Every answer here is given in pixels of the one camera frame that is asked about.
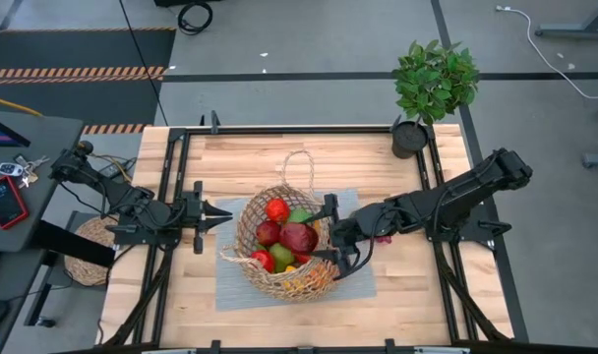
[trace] concrete floor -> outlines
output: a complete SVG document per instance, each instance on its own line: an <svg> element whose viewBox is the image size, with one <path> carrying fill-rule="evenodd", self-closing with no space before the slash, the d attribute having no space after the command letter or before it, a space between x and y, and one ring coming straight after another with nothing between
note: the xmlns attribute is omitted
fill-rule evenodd
<svg viewBox="0 0 598 354"><path fill-rule="evenodd" d="M0 0L0 23L11 3ZM483 72L550 71L528 46L526 21L519 15L497 13L496 3L484 0L441 4L452 42L470 47ZM525 11L534 24L581 22L598 0L502 5ZM125 1L125 6L134 26L174 25L174 15L150 0ZM410 41L439 36L425 0L320 0L311 6L295 0L227 0L212 6L208 31L177 32L172 74L389 71ZM24 0L10 23L15 29L125 26L113 0ZM598 41L534 40L555 65L598 71ZM260 56L264 52L269 56ZM598 94L598 81L577 84ZM390 81L163 84L160 97L170 125L197 124L212 109L225 125L387 123L398 114ZM582 99L563 81L483 82L470 109L483 154L512 148L535 171L527 188L496 197L502 221L513 225L506 239L530 340L598 346L598 168L580 164L582 153L598 152L598 100ZM135 155L140 140L87 138L99 143L99 152L124 156ZM97 205L94 193L77 191ZM57 191L45 218L64 225L73 208L84 210ZM59 317L63 325L17 325L5 352L90 347L102 299L99 291L86 289L53 293L44 314Z"/></svg>

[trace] black floor mat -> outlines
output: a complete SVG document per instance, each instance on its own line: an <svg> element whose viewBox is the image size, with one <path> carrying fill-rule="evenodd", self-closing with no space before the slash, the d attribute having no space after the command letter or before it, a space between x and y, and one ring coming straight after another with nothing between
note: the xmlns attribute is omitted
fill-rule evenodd
<svg viewBox="0 0 598 354"><path fill-rule="evenodd" d="M172 29L135 30L155 74L169 64L174 34ZM156 99L141 69L127 30L0 32L0 98L44 115L83 119L87 125L152 124ZM83 80L83 73L90 80ZM114 75L130 77L114 80ZM160 81L154 82L160 89Z"/></svg>

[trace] black plant pot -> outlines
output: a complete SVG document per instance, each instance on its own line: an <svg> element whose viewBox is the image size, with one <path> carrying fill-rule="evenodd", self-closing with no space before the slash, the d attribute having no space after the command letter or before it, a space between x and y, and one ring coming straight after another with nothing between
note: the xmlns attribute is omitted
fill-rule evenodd
<svg viewBox="0 0 598 354"><path fill-rule="evenodd" d="M399 158L414 156L428 143L428 131L419 124L415 126L415 122L396 124L391 132L393 134L391 149L393 154Z"/></svg>

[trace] gray placemat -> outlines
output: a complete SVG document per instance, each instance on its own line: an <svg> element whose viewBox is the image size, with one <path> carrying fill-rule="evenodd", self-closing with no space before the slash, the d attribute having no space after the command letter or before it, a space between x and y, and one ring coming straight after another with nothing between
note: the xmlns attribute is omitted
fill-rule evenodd
<svg viewBox="0 0 598 354"><path fill-rule="evenodd" d="M338 196L338 214L340 218L349 216L357 209L358 193L356 190L336 191ZM235 240L236 222L240 211L249 199L234 199L217 201L216 206L231 211L233 220L219 225L216 230L216 253L223 246L231 245ZM366 255L369 249L367 243L358 245L361 255ZM340 281L336 289L318 301L363 299L376 296L376 281L370 266L363 266L352 276ZM216 257L216 309L218 311L251 309L267 306L288 305L288 302L276 300L256 289L242 272L239 265L223 261Z"/></svg>

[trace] red phone case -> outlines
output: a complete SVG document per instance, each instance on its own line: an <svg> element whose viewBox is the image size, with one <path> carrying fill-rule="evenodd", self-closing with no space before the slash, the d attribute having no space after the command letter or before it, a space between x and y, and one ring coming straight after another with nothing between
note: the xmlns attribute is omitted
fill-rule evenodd
<svg viewBox="0 0 598 354"><path fill-rule="evenodd" d="M19 202L20 208L22 209L22 213L17 216L16 218L12 219L11 221L9 221L8 223L2 225L2 223L0 222L0 228L2 228L2 230L8 230L9 228L11 228L13 225L15 225L16 223L24 220L25 218L28 217L28 210L26 209L26 205L24 204L24 200L22 199L22 197L20 196L20 191L17 189L17 186L15 186L15 181L13 181L13 179L10 176L3 176L0 178L0 181L6 179L6 183L8 183L9 186L11 186L11 191L13 191L13 194L15 195L15 199Z"/></svg>

